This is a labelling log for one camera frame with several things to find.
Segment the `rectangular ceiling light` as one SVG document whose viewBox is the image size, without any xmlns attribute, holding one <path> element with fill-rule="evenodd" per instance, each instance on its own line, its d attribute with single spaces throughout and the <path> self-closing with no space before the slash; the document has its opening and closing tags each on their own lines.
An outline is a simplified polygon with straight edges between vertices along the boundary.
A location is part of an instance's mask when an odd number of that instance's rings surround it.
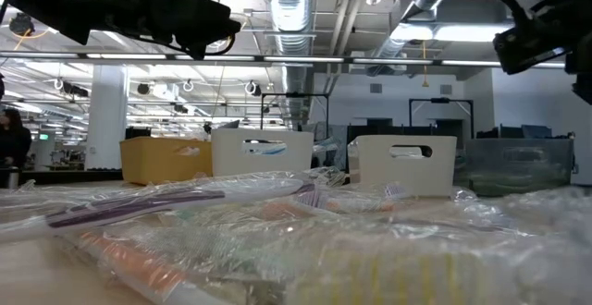
<svg viewBox="0 0 592 305">
<path fill-rule="evenodd" d="M 445 42 L 492 42 L 511 26 L 504 24 L 410 24 L 401 23 L 390 34 L 392 40 L 436 40 Z"/>
</svg>

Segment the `white pillar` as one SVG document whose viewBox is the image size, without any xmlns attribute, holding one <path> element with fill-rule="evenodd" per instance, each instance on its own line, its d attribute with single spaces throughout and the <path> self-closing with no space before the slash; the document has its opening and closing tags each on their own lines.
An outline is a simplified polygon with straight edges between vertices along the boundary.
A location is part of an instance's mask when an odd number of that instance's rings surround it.
<svg viewBox="0 0 592 305">
<path fill-rule="evenodd" d="M 94 65 L 86 140 L 86 169 L 120 169 L 129 97 L 127 69 Z"/>
</svg>

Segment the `long overhead beam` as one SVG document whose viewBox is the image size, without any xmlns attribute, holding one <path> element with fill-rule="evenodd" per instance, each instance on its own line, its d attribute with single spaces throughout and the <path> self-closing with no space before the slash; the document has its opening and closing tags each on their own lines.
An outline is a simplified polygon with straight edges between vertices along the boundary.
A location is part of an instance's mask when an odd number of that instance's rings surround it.
<svg viewBox="0 0 592 305">
<path fill-rule="evenodd" d="M 123 63 L 146 64 L 184 64 L 184 63 L 256 63 L 256 64 L 337 64 L 360 66 L 426 66 L 426 67 L 500 67 L 499 61 L 450 60 L 423 58 L 370 58 L 342 56 L 304 56 L 304 55 L 207 55 L 195 60 L 188 55 L 179 54 L 128 54 L 128 53 L 65 53 L 65 52 L 24 52 L 2 51 L 1 58 L 27 59 L 30 61 L 60 62 L 98 62 L 120 61 Z"/>
</svg>

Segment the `grey translucent plastic bin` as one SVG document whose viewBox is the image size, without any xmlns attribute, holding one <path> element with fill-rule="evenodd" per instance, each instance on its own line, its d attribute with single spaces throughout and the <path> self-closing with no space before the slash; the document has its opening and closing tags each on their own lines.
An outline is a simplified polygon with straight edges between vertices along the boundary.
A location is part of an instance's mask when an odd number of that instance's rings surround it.
<svg viewBox="0 0 592 305">
<path fill-rule="evenodd" d="M 570 139 L 476 139 L 466 144 L 469 188 L 479 196 L 568 186 L 573 166 Z"/>
</svg>

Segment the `white plastic bin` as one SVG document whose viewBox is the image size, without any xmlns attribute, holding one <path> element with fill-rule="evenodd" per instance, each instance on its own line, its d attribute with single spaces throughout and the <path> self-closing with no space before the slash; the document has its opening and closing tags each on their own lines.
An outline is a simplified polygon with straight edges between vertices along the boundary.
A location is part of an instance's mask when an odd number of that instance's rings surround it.
<svg viewBox="0 0 592 305">
<path fill-rule="evenodd" d="M 283 142 L 287 150 L 280 155 L 249 155 L 244 142 Z M 212 131 L 214 176 L 235 176 L 269 171 L 303 171 L 312 161 L 314 134 L 244 128 L 217 128 Z"/>
<path fill-rule="evenodd" d="M 363 135 L 348 145 L 351 182 L 364 186 L 399 183 L 414 197 L 450 195 L 457 138 L 454 136 Z M 393 158 L 392 146 L 419 146 L 424 158 Z"/>
</svg>

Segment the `yellow plastic bin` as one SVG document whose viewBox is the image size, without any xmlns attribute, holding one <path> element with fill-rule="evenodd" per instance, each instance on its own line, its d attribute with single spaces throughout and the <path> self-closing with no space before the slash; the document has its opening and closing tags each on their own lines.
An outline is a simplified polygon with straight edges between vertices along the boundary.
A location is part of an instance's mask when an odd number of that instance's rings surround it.
<svg viewBox="0 0 592 305">
<path fill-rule="evenodd" d="M 212 143 L 174 138 L 137 137 L 119 143 L 123 179 L 148 185 L 191 179 L 198 173 L 213 175 Z M 199 147 L 197 156 L 181 156 L 176 150 Z"/>
</svg>

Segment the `black ceiling device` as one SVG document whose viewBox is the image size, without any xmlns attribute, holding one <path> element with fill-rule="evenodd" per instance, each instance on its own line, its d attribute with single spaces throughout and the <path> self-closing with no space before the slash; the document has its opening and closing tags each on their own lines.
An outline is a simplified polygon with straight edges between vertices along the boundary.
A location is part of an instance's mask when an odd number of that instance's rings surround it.
<svg viewBox="0 0 592 305">
<path fill-rule="evenodd" d="M 31 17 L 22 12 L 17 13 L 15 17 L 9 20 L 8 28 L 21 37 L 29 37 L 35 32 Z"/>
</svg>

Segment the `person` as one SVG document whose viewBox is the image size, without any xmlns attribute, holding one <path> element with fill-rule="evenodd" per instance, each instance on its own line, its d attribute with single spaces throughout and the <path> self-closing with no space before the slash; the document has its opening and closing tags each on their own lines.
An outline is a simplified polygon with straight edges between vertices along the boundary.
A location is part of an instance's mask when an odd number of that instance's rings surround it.
<svg viewBox="0 0 592 305">
<path fill-rule="evenodd" d="M 0 112 L 0 165 L 22 168 L 31 147 L 31 132 L 16 109 Z"/>
</svg>

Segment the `yellow toothbrush in wrapper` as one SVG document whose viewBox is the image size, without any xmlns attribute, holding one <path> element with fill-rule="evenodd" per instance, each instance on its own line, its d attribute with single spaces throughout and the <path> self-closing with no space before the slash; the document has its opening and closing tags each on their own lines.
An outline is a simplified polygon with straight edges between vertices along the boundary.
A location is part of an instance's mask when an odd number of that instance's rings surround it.
<svg viewBox="0 0 592 305">
<path fill-rule="evenodd" d="M 325 253 L 286 287 L 286 305 L 506 305 L 482 258 L 418 249 Z"/>
</svg>

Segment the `black workstation frame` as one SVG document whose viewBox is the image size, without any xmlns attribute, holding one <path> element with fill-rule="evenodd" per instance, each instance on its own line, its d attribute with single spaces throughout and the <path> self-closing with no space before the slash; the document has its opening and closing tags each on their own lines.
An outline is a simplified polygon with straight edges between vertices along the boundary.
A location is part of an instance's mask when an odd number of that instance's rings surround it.
<svg viewBox="0 0 592 305">
<path fill-rule="evenodd" d="M 412 98 L 408 100 L 408 122 L 409 126 L 413 126 L 413 115 L 416 109 L 413 108 L 413 104 L 418 103 L 430 103 L 430 104 L 457 104 L 463 109 L 463 104 L 467 104 L 469 109 L 465 113 L 470 117 L 470 136 L 472 139 L 475 138 L 475 103 L 473 100 L 468 99 L 450 99 L 447 97 L 435 97 L 435 98 Z"/>
</svg>

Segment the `black aluminium table frame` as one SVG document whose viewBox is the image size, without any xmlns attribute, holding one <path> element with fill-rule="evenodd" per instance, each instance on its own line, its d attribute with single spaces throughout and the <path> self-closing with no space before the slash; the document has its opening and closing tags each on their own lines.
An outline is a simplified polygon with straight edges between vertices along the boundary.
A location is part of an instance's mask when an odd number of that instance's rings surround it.
<svg viewBox="0 0 592 305">
<path fill-rule="evenodd" d="M 331 167 L 319 167 L 304 171 L 271 171 L 257 172 L 251 174 L 241 174 L 235 176 L 217 176 L 208 177 L 206 174 L 198 173 L 191 179 L 200 179 L 201 181 L 210 180 L 243 180 L 243 179 L 264 179 L 264 178 L 297 178 L 301 180 L 311 180 L 316 184 L 326 185 L 328 187 L 338 187 L 349 182 L 346 173 Z M 18 184 L 24 185 L 28 181 L 33 181 L 36 185 L 53 184 L 72 184 L 84 182 L 101 182 L 122 180 L 123 175 L 120 170 L 108 171 L 26 171 L 18 174 Z"/>
</svg>

